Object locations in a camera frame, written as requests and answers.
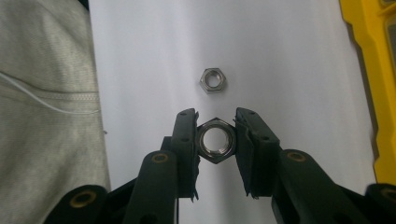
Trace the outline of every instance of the yellow case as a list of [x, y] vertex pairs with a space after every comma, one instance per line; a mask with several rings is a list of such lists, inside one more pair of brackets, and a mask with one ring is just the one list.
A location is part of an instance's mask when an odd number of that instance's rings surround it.
[[376, 181], [396, 185], [396, 3], [389, 0], [340, 2], [344, 20], [352, 25], [361, 46], [373, 96], [378, 122]]

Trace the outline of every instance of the metal nut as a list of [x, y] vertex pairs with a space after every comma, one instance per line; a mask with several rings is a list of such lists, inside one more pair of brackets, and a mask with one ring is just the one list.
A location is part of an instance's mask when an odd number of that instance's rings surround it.
[[[221, 129], [226, 135], [224, 147], [218, 150], [210, 150], [204, 143], [206, 132], [213, 128]], [[224, 161], [235, 153], [236, 134], [234, 127], [221, 119], [212, 119], [198, 127], [197, 136], [195, 137], [195, 145], [198, 148], [198, 154], [208, 161], [215, 164]]]
[[[216, 86], [211, 86], [209, 79], [215, 77], [218, 80]], [[224, 89], [225, 76], [219, 68], [207, 68], [201, 76], [200, 84], [206, 93], [219, 92]]]

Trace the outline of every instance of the white wire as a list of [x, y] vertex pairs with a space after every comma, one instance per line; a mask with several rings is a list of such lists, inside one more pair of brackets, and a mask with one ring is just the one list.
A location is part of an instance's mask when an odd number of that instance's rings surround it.
[[38, 98], [36, 95], [32, 94], [30, 91], [26, 90], [23, 86], [21, 86], [18, 82], [14, 81], [13, 78], [6, 76], [5, 74], [0, 72], [0, 77], [2, 77], [3, 79], [5, 79], [6, 81], [8, 81], [10, 84], [12, 84], [13, 86], [15, 86], [16, 88], [20, 89], [21, 91], [23, 91], [24, 93], [28, 94], [30, 97], [32, 97], [33, 99], [37, 100], [40, 104], [58, 111], [60, 113], [64, 113], [64, 114], [73, 114], [73, 115], [90, 115], [90, 114], [95, 114], [98, 113], [99, 110], [94, 110], [94, 111], [87, 111], [87, 112], [73, 112], [73, 111], [66, 111], [66, 110], [62, 110], [60, 108], [57, 108], [53, 105], [49, 105], [47, 102], [41, 100], [40, 98]]

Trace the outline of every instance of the gray fabric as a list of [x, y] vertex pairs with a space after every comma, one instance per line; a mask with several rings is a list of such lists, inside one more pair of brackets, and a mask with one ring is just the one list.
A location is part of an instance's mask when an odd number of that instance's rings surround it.
[[[99, 109], [77, 0], [0, 0], [0, 72], [67, 111]], [[63, 114], [0, 78], [0, 223], [43, 223], [67, 191], [109, 187], [100, 113]]]

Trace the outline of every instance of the silver hex nut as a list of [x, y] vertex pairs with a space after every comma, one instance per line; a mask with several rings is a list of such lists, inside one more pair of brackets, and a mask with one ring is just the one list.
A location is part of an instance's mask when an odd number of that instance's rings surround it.
[[[205, 145], [204, 136], [207, 133], [207, 131], [216, 128], [224, 132], [226, 136], [226, 142], [224, 143], [224, 146], [222, 148], [213, 150]], [[221, 161], [228, 159], [235, 153], [235, 149], [236, 149], [235, 128], [222, 119], [218, 119], [218, 118], [212, 119], [198, 127], [197, 135], [195, 137], [195, 145], [198, 148], [198, 154], [201, 157], [217, 164]]]
[[[211, 83], [210, 80], [216, 78], [217, 82]], [[226, 78], [219, 68], [206, 68], [201, 76], [200, 84], [206, 93], [222, 91], [225, 87]]]

